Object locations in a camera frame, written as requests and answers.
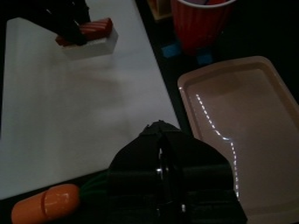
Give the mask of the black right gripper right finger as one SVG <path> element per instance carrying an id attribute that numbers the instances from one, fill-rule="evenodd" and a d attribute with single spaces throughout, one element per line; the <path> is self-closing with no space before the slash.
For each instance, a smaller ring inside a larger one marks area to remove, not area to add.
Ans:
<path id="1" fill-rule="evenodd" d="M 247 224 L 229 161 L 213 147 L 169 123 L 161 124 L 161 132 L 171 186 L 177 189 L 181 206 L 180 224 Z"/>

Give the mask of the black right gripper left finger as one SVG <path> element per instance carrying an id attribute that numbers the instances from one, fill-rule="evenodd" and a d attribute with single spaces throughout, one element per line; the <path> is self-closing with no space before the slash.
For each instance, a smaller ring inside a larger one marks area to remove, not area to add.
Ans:
<path id="1" fill-rule="evenodd" d="M 159 140 L 163 124 L 157 121 L 148 125 L 111 162 L 107 224 L 160 224 Z"/>

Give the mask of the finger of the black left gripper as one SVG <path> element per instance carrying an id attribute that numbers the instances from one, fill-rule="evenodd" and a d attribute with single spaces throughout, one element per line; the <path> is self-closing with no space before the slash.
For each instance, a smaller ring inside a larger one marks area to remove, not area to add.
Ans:
<path id="1" fill-rule="evenodd" d="M 81 25 L 91 21 L 85 0 L 72 0 L 75 21 Z"/>
<path id="2" fill-rule="evenodd" d="M 60 35 L 77 46 L 87 44 L 75 21 L 72 0 L 18 0 L 20 17 Z"/>

